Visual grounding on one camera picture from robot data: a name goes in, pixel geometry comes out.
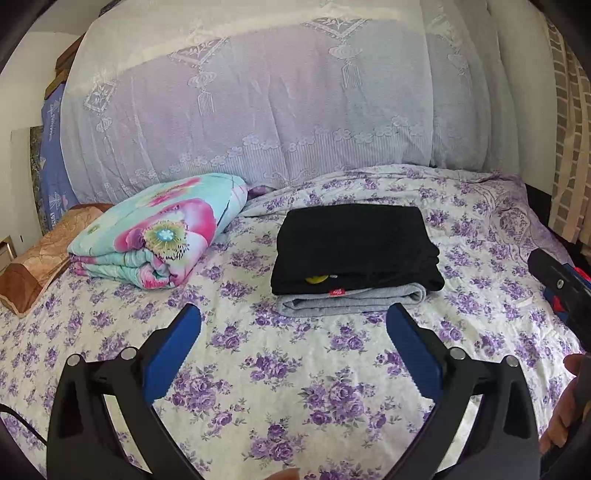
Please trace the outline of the person's right hand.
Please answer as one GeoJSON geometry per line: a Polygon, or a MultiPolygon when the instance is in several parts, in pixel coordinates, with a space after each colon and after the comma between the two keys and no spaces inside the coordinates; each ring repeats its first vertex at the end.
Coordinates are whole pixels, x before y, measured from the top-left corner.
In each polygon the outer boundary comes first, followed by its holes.
{"type": "Polygon", "coordinates": [[[581,416],[575,390],[579,383],[581,365],[585,359],[588,359],[588,356],[583,354],[572,354],[564,358],[564,366],[574,378],[561,394],[548,427],[540,438],[539,449],[542,455],[552,447],[563,447],[568,439],[569,427],[581,416]]]}

